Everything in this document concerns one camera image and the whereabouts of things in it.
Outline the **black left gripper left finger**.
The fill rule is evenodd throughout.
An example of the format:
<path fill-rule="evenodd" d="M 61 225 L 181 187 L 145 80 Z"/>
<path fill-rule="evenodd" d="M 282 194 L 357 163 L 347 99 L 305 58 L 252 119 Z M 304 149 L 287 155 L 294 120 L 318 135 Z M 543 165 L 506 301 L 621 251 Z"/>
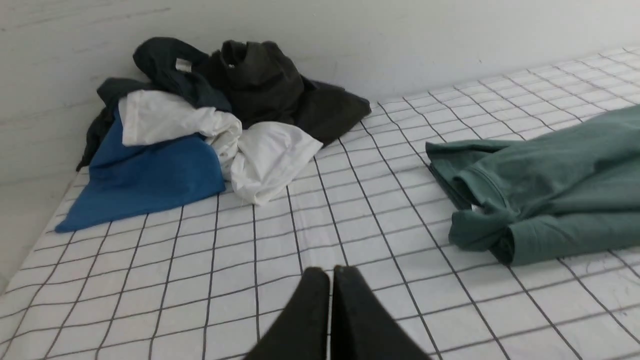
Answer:
<path fill-rule="evenodd" d="M 245 360 L 324 360 L 327 357 L 330 279 L 305 269 L 295 291 Z"/>

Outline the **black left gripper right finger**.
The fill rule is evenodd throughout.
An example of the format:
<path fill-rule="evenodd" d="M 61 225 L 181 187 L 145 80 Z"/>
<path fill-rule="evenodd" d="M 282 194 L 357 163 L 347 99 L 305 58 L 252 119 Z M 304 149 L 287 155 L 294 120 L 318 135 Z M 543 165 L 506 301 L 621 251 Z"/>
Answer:
<path fill-rule="evenodd" d="M 331 309 L 332 360 L 430 359 L 386 311 L 358 268 L 334 268 Z"/>

